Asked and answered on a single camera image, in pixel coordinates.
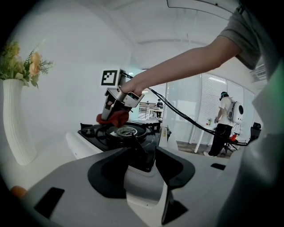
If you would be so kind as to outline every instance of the hand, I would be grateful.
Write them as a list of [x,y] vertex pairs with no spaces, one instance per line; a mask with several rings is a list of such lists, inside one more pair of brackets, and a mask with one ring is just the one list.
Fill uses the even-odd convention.
[[140,87],[138,84],[135,83],[134,79],[131,79],[130,81],[126,82],[125,84],[123,84],[120,87],[120,90],[123,93],[128,93],[128,92],[133,92],[134,94],[136,94],[137,96],[141,96],[142,91],[144,90],[144,88]]

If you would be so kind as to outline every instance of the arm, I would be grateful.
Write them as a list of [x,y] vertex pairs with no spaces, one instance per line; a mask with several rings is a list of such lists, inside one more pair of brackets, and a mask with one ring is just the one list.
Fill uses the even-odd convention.
[[220,107],[218,116],[217,116],[217,122],[220,120],[220,117],[222,116],[223,112],[224,112],[224,109]]
[[191,49],[136,75],[125,83],[121,90],[124,93],[133,91],[135,94],[141,95],[147,87],[218,68],[239,53],[241,53],[241,49],[233,41],[218,36],[206,47]]

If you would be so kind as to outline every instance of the black cable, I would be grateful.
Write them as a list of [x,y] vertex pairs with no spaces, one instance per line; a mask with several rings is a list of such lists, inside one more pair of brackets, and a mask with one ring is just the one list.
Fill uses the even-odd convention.
[[[133,76],[128,75],[125,72],[122,72],[122,75],[132,79]],[[176,114],[178,114],[179,116],[181,116],[182,118],[186,119],[187,121],[189,121],[191,124],[195,125],[196,127],[200,128],[201,130],[210,133],[214,136],[218,136],[220,138],[222,138],[223,140],[226,141],[226,143],[229,144],[233,144],[233,145],[238,145],[238,146],[247,146],[247,143],[240,143],[240,142],[233,142],[228,138],[224,138],[222,136],[220,136],[219,134],[216,133],[216,131],[212,131],[209,129],[206,129],[204,127],[202,127],[200,124],[198,124],[196,121],[194,121],[193,119],[191,119],[190,117],[188,117],[187,115],[185,115],[184,113],[182,113],[181,111],[179,111],[177,108],[175,108],[168,100],[166,100],[166,98],[164,96],[162,96],[161,94],[159,94],[157,91],[153,90],[152,88],[148,88],[150,91],[152,91],[159,99],[161,99],[172,111],[174,111]]]
[[[241,125],[240,125],[240,134],[241,134]],[[239,134],[239,135],[240,135],[240,134]],[[238,137],[238,136],[237,136],[237,137]]]
[[231,131],[231,136],[233,135],[233,129],[235,128],[237,124],[234,125],[234,127],[232,128],[232,131]]

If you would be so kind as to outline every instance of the white vase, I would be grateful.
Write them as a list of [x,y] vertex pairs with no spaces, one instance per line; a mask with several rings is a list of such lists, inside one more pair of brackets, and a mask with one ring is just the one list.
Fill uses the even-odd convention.
[[11,151],[20,165],[29,164],[36,157],[36,149],[24,122],[21,92],[24,82],[17,79],[3,81],[3,121]]

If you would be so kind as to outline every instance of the window blind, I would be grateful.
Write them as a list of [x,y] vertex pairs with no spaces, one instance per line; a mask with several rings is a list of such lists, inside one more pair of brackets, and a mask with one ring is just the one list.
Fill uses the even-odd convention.
[[214,121],[218,115],[219,104],[222,91],[227,91],[227,81],[221,77],[210,74],[201,75],[201,104],[198,122],[207,123],[211,118]]

